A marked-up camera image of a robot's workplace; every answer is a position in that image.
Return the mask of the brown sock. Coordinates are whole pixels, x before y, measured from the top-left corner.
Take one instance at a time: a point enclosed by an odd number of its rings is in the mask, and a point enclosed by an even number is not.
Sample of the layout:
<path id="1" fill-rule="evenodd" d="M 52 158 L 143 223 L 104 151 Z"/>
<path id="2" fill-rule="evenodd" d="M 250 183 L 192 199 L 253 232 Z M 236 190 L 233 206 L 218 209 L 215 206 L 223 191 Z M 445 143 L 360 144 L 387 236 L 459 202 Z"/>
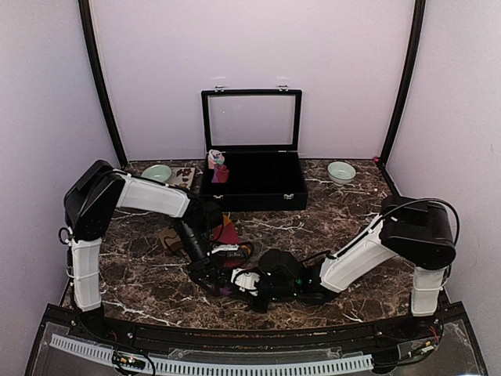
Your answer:
<path id="1" fill-rule="evenodd" d="M 169 251 L 172 255 L 178 257 L 186 255 L 183 243 L 173 228 L 163 228 L 159 233 L 159 238 L 164 249 Z"/>

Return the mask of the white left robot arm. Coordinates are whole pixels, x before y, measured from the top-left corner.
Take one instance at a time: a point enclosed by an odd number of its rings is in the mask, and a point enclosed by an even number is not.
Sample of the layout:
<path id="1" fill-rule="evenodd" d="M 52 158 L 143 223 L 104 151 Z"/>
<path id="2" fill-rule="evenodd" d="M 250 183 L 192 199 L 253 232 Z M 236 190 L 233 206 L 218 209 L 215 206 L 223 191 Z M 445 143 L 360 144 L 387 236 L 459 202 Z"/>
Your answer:
<path id="1" fill-rule="evenodd" d="M 206 203 L 188 190 L 152 179 L 136 177 L 96 161 L 71 187 L 63 200 L 69 247 L 68 276 L 73 281 L 73 304 L 83 312 L 79 327 L 94 342 L 110 336 L 110 323 L 92 310 L 102 305 L 99 292 L 99 255 L 102 240 L 114 211 L 132 208 L 170 218 L 189 257 L 189 278 L 204 290 L 218 295 L 235 291 L 257 293 L 257 273 L 226 268 L 221 257 L 228 253 L 249 256 L 246 245 L 214 247 L 210 231 L 223 223 L 214 203 Z"/>

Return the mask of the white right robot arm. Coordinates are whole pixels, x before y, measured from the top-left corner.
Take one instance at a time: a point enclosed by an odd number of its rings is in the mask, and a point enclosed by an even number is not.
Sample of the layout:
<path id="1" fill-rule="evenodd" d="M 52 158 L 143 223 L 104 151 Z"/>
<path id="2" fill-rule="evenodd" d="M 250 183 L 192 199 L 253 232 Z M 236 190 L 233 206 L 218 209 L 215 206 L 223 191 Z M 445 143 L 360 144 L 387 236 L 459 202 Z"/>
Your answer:
<path id="1" fill-rule="evenodd" d="M 410 314 L 399 332 L 408 340 L 420 337 L 438 308 L 440 290 L 456 257 L 460 225 L 452 226 L 457 210 L 436 198 L 388 196 L 369 225 L 341 250 L 305 266 L 290 252 L 271 249 L 253 269 L 234 269 L 231 283 L 249 298 L 250 307 L 265 313 L 270 302 L 298 300 L 320 306 L 376 266 L 400 257 L 414 266 Z"/>

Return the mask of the magenta striped sock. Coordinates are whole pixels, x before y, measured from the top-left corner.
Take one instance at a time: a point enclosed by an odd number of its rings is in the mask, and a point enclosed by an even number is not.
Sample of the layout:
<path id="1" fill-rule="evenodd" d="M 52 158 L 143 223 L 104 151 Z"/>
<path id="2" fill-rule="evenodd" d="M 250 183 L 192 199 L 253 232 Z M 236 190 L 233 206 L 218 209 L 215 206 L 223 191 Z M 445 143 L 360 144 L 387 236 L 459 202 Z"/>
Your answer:
<path id="1" fill-rule="evenodd" d="M 254 245 L 239 238 L 233 222 L 227 215 L 223 216 L 223 224 L 213 229 L 212 234 L 214 259 L 222 271 L 220 294 L 230 296 L 234 292 L 229 282 L 232 271 L 242 268 L 250 260 L 254 254 Z"/>

